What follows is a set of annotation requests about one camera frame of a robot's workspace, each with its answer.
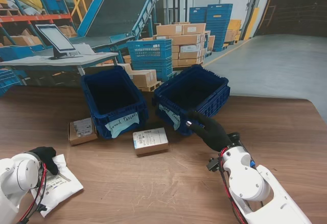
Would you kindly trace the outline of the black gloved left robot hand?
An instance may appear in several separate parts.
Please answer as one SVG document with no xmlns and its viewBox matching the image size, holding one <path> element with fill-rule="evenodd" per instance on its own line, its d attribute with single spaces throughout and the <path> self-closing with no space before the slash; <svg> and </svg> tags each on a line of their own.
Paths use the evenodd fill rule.
<svg viewBox="0 0 327 224">
<path fill-rule="evenodd" d="M 56 150 L 53 147 L 41 146 L 30 150 L 30 152 L 39 157 L 52 175 L 59 173 L 58 166 L 53 161 L 53 158 L 56 156 Z"/>
</svg>

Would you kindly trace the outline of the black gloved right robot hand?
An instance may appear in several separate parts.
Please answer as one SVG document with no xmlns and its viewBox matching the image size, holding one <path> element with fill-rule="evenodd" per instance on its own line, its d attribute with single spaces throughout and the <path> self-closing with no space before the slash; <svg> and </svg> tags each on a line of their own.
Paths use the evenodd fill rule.
<svg viewBox="0 0 327 224">
<path fill-rule="evenodd" d="M 189 128 L 212 150 L 220 152 L 225 147 L 231 146 L 232 142 L 227 133 L 214 119 L 196 111 L 189 111 L 188 118 L 199 123 L 191 123 Z"/>
</svg>

